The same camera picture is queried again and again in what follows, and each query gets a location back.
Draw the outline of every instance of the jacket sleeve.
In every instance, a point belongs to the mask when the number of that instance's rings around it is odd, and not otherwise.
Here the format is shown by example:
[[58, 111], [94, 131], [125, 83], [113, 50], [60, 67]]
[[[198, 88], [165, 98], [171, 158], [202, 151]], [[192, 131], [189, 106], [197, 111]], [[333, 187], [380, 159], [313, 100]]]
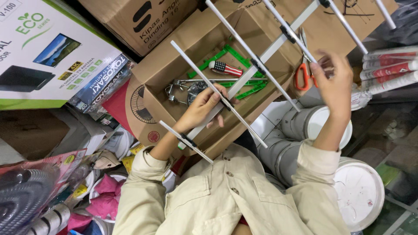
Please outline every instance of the jacket sleeve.
[[341, 151], [325, 151], [305, 140], [299, 150], [298, 168], [292, 176], [291, 194], [302, 221], [313, 234], [346, 234], [350, 232], [340, 213], [334, 189], [334, 175]]
[[113, 235], [155, 234], [165, 220], [161, 180], [168, 169], [167, 161], [153, 158], [142, 149], [134, 158], [132, 170], [121, 188]]

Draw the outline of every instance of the black plastic clip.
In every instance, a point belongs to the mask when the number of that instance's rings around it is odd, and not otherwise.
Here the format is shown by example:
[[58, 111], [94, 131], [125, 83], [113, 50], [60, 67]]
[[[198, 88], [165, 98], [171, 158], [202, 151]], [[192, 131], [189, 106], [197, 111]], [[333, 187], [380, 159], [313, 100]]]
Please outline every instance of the black plastic clip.
[[[231, 101], [230, 101], [228, 98], [226, 98], [226, 97], [224, 96], [224, 94], [222, 94], [222, 93], [221, 93], [221, 96], [222, 96], [222, 97], [224, 97], [224, 98], [228, 101], [228, 103], [229, 103], [232, 107], [234, 107], [234, 105], [231, 103]], [[231, 111], [230, 107], [228, 107], [222, 99], [220, 100], [220, 102], [221, 102], [221, 103], [225, 106], [225, 108], [226, 108], [228, 111]]]
[[257, 63], [257, 61], [255, 61], [255, 59], [253, 59], [253, 58], [251, 58], [251, 63], [257, 68], [257, 70], [262, 74], [262, 75], [264, 75], [265, 76], [265, 71], [263, 70], [263, 69], [261, 69], [260, 68], [260, 66], [258, 65], [258, 63]]
[[325, 8], [329, 8], [329, 6], [331, 5], [331, 3], [329, 2], [329, 0], [319, 0], [319, 3], [321, 5], [323, 5]]
[[287, 31], [287, 29], [284, 26], [280, 26], [280, 30], [282, 31], [282, 33], [289, 39], [289, 41], [293, 44], [295, 44], [296, 40], [294, 38], [292, 38], [292, 36], [290, 36], [289, 32]]
[[[181, 137], [183, 138], [183, 139], [185, 139], [185, 140], [187, 140], [188, 142], [190, 142], [191, 143], [191, 145], [193, 146], [193, 147], [197, 147], [197, 144], [193, 141], [193, 140], [191, 140], [189, 137], [187, 137], [185, 134], [183, 134], [183, 133], [180, 133], [180, 135], [181, 135]], [[183, 144], [186, 144], [185, 142], [183, 142], [183, 140], [182, 139], [180, 139], [180, 138], [177, 138], [180, 142], [182, 142]]]

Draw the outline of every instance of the scissors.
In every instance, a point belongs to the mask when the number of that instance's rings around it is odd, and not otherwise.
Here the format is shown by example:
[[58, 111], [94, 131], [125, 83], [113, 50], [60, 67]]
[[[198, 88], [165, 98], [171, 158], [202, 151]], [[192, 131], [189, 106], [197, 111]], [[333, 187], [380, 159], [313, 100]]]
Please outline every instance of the scissors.
[[[308, 48], [308, 44], [306, 43], [305, 29], [303, 27], [301, 29], [299, 29], [299, 39], [305, 45], [305, 47]], [[311, 71], [311, 75], [310, 76], [308, 75], [308, 71], [306, 69], [306, 62], [307, 61], [311, 62], [311, 60], [307, 57], [305, 52], [303, 52], [303, 57], [302, 58], [303, 58], [302, 64], [300, 64], [298, 69], [296, 70], [294, 80], [295, 80], [295, 86], [298, 90], [307, 91], [309, 89], [309, 83], [308, 83], [309, 78], [312, 78], [313, 84], [316, 87], [318, 87], [318, 84], [316, 83], [316, 79], [315, 79], [314, 75], [312, 74], [312, 71]], [[304, 83], [303, 87], [299, 86], [299, 81], [298, 81], [298, 75], [299, 75], [300, 70], [303, 70], [303, 83]]]

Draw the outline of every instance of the green plastic bracket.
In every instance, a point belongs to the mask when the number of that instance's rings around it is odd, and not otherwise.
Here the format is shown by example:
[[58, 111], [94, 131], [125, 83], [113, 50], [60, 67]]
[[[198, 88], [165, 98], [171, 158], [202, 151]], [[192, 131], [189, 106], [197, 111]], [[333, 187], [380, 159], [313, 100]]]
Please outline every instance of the green plastic bracket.
[[[248, 62], [249, 59], [243, 58], [236, 50], [234, 50], [229, 44], [226, 44], [224, 46], [224, 50], [227, 50], [229, 53], [231, 53], [239, 62], [241, 62], [247, 69], [251, 66], [251, 63]], [[259, 71], [257, 71], [253, 77], [256, 78], [264, 78], [264, 75], [262, 75]]]
[[[244, 86], [250, 86], [250, 85], [260, 85], [262, 84], [264, 81], [263, 80], [250, 80], [248, 82], [245, 83]], [[221, 82], [220, 85], [224, 86], [224, 87], [232, 87], [232, 85], [236, 83], [236, 82]]]
[[254, 93], [254, 92], [257, 92], [257, 91], [259, 91], [259, 90], [263, 89], [266, 85], [267, 85], [266, 83], [262, 83], [262, 84], [260, 84], [260, 85], [257, 85], [257, 86], [255, 86], [254, 88], [252, 88], [251, 90], [249, 90], [249, 91], [247, 91], [247, 92], [244, 92], [244, 93], [242, 93], [242, 94], [240, 94], [240, 95], [236, 96], [235, 98], [236, 98], [237, 100], [240, 100], [240, 99], [242, 99], [242, 98], [244, 98], [244, 97], [246, 97], [246, 96], [249, 96], [250, 94], [252, 94], [252, 93]]
[[[225, 50], [225, 48], [224, 48], [222, 51], [218, 52], [218, 54], [216, 54], [214, 57], [212, 57], [212, 58], [208, 59], [208, 60], [207, 60], [207, 61], [205, 61], [205, 62], [204, 62], [201, 66], [199, 66], [200, 71], [202, 71], [203, 69], [207, 68], [207, 67], [209, 66], [209, 63], [210, 63], [211, 61], [214, 61], [214, 60], [219, 59], [221, 56], [225, 55], [226, 53], [227, 53], [227, 50]], [[193, 72], [191, 72], [191, 73], [187, 73], [187, 76], [188, 76], [190, 79], [192, 79], [192, 78], [193, 78], [194, 76], [196, 76], [196, 75], [197, 75], [196, 71], [193, 71]]]

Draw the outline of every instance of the beige jacket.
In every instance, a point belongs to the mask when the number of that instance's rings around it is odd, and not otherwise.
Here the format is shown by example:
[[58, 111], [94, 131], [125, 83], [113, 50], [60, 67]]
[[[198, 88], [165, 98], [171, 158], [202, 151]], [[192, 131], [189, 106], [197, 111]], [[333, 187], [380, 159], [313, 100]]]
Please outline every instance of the beige jacket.
[[349, 235], [333, 177], [340, 152], [302, 144], [294, 186], [283, 195], [249, 150], [231, 144], [211, 165], [202, 160], [166, 195], [167, 162], [144, 148], [122, 187], [113, 235], [231, 235], [241, 215], [253, 235]]

